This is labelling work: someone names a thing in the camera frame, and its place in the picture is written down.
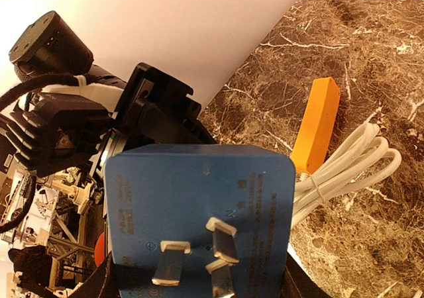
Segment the red cube socket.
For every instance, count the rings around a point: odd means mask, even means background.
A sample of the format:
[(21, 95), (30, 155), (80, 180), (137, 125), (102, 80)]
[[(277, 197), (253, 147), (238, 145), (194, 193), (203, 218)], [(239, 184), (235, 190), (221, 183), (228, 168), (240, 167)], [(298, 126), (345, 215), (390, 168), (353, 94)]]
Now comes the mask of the red cube socket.
[(95, 248), (94, 248), (95, 265), (99, 267), (104, 262), (105, 257), (106, 257), (105, 233), (102, 232), (95, 243)]

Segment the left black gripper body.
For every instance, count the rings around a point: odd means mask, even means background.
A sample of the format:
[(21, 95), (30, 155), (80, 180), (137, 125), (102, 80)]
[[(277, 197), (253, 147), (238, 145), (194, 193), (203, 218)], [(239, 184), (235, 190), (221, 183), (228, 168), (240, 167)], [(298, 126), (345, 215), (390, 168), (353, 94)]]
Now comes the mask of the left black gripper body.
[(191, 98), (193, 89), (145, 63), (136, 65), (128, 81), (92, 66), (90, 75), (122, 93), (109, 120), (93, 120), (104, 131), (88, 178), (103, 183), (106, 159), (149, 144), (214, 144), (215, 139), (198, 121), (201, 104)]

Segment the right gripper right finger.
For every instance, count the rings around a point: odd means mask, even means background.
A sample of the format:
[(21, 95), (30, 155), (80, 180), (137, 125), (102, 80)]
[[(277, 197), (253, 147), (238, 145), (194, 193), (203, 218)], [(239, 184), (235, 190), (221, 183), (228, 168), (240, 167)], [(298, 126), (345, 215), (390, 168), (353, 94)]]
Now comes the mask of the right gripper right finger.
[(294, 258), (287, 254), (286, 269), (281, 289), (282, 298), (331, 298), (325, 293)]

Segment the blue cube socket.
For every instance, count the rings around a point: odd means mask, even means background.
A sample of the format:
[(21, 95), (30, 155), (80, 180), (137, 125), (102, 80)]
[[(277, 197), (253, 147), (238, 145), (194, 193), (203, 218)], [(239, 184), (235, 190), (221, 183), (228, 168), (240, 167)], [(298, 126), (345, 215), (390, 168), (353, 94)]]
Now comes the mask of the blue cube socket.
[(256, 146), (151, 144), (104, 165), (111, 251), (121, 297), (212, 297), (216, 218), (236, 229), (233, 297), (278, 297), (295, 167)]

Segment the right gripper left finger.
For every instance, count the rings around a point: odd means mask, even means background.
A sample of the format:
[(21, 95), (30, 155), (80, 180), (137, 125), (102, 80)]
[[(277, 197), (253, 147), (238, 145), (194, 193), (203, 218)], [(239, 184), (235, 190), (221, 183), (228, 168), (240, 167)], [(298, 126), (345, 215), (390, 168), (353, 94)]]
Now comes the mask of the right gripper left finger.
[(71, 298), (118, 298), (119, 288), (111, 254), (72, 294)]

